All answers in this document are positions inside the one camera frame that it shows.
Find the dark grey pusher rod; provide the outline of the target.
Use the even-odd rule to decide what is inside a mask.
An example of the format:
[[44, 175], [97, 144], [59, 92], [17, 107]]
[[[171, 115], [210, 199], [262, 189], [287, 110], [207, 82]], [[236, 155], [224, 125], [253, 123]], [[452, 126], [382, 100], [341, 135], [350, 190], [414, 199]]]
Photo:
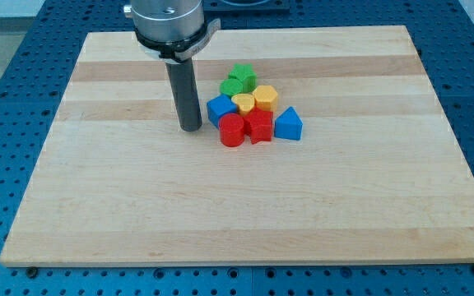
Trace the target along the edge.
[[186, 132], [195, 132], [202, 126], [198, 90], [193, 60], [166, 64], [179, 125]]

